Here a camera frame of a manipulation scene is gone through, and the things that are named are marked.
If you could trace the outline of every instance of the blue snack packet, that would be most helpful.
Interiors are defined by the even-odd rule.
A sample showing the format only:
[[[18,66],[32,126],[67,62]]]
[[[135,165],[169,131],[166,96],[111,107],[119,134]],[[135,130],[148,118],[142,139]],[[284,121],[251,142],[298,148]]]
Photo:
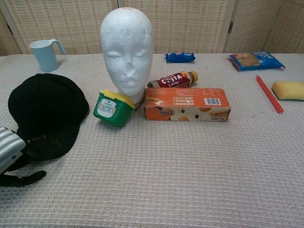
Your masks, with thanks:
[[[179,53],[167,53],[165,55],[166,60],[171,63],[188,63],[195,60],[194,53],[179,52]]]
[[[264,51],[233,54],[230,58],[239,70],[285,68],[275,57]]]

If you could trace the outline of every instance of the red stick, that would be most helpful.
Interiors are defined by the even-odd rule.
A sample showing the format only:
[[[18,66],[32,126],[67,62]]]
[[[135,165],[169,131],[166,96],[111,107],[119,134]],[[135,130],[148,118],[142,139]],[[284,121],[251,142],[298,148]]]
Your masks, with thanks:
[[[284,111],[283,108],[278,103],[278,101],[276,100],[275,96],[273,96],[273,94],[267,88],[267,86],[265,85],[265,83],[263,82],[263,80],[261,79],[261,77],[257,75],[256,79],[257,79],[256,81],[258,82],[258,84],[260,85],[260,87],[264,90],[264,93],[266,94],[266,96],[268,97],[268,99],[271,101],[272,105],[275,107],[276,111],[278,113],[282,113]]]

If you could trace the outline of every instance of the biscuit box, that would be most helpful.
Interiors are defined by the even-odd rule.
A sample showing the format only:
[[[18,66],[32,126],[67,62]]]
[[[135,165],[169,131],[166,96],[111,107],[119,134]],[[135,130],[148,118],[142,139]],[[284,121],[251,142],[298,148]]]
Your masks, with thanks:
[[[147,88],[142,107],[147,120],[224,122],[230,113],[217,88]]]

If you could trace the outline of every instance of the woven folding screen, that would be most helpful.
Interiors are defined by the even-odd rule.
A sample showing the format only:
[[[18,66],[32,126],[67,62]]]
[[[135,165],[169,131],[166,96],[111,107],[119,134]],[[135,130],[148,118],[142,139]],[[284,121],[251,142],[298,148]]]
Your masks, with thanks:
[[[112,0],[5,0],[21,39],[58,39],[67,54],[100,53],[102,19],[113,10]]]
[[[267,41],[271,53],[304,53],[304,1],[285,0]]]
[[[262,51],[281,0],[237,0],[224,52]]]
[[[231,0],[124,0],[141,10],[154,29],[155,53],[222,52]]]
[[[0,56],[7,56],[13,54],[20,54],[21,51],[10,33],[9,28],[6,25],[5,18],[0,11]]]

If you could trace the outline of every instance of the light blue plastic cup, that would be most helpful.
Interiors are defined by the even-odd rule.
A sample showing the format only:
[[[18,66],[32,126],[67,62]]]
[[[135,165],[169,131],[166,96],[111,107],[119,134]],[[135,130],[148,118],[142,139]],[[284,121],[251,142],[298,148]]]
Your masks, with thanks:
[[[29,45],[44,72],[51,72],[59,67],[53,48],[53,42],[57,43],[62,54],[66,55],[61,43],[56,39],[38,40]]]

